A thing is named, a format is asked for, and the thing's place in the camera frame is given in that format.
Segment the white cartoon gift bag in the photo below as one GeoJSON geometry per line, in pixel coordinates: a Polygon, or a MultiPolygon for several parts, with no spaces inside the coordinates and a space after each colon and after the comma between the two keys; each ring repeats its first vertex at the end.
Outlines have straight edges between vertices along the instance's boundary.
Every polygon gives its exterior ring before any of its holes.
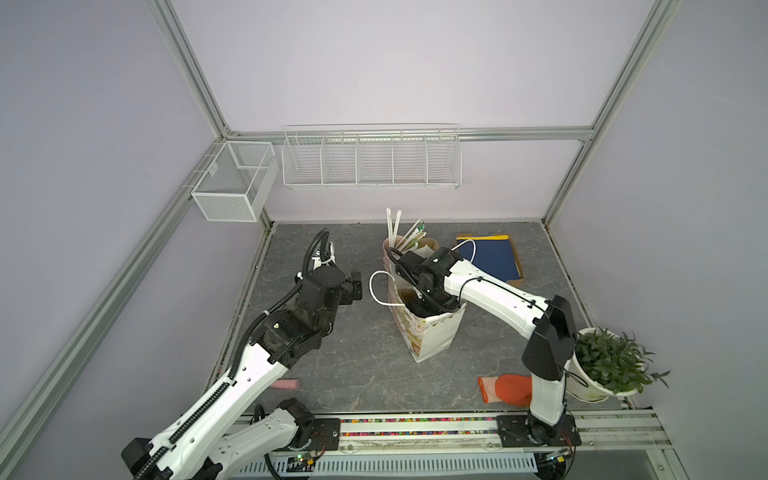
{"type": "Polygon", "coordinates": [[[383,262],[384,269],[369,277],[369,292],[377,304],[389,309],[414,361],[419,363],[447,350],[458,331],[467,304],[463,303],[455,312],[437,312],[414,286],[396,273],[396,267],[387,254],[384,254],[383,262]],[[377,275],[388,278],[385,300],[379,299],[374,292],[373,282],[377,275]]]}

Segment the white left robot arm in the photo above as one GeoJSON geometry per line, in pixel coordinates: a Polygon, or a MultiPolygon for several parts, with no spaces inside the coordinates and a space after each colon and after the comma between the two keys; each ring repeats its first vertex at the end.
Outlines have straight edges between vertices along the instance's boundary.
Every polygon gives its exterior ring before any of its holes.
{"type": "Polygon", "coordinates": [[[246,328],[221,377],[169,427],[123,449],[132,477],[228,479],[257,457],[309,443],[314,416],[296,399],[238,432],[230,429],[265,390],[321,346],[339,307],[361,298],[360,274],[336,265],[330,233],[321,229],[292,289],[246,328]]]}

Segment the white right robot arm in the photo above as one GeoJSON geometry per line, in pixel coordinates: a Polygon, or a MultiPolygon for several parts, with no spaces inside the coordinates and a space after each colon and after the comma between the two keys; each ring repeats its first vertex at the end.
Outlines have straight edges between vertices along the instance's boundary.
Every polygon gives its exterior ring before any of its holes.
{"type": "Polygon", "coordinates": [[[439,248],[430,257],[385,249],[398,276],[443,313],[472,303],[527,340],[522,362],[532,379],[532,397],[522,439],[535,445],[581,444],[575,420],[566,408],[566,373],[578,333],[569,302],[526,293],[482,271],[459,252],[439,248]]]}

